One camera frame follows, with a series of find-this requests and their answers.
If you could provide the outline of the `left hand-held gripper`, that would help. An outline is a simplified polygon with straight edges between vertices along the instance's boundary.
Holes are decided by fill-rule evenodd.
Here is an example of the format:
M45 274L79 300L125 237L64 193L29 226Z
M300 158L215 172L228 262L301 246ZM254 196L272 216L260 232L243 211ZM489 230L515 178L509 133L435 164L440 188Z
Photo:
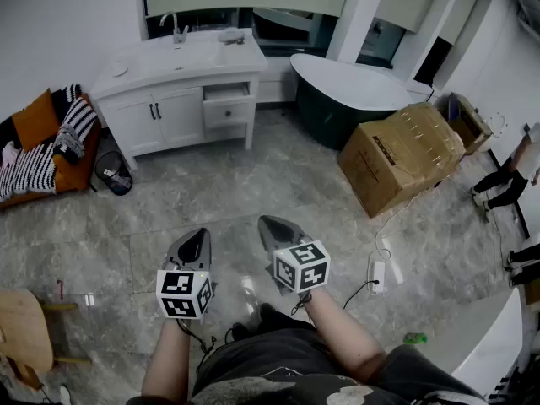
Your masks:
M155 294L168 318L201 320L214 296L210 232L198 228L184 234L167 251L157 271Z

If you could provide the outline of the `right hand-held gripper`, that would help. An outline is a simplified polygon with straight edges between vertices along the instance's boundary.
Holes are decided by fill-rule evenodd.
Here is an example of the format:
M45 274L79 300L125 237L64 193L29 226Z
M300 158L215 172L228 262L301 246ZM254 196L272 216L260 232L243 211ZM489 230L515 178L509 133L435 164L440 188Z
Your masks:
M277 216L262 215L257 228L281 285L301 294L327 283L331 258L320 240L300 244L300 227Z

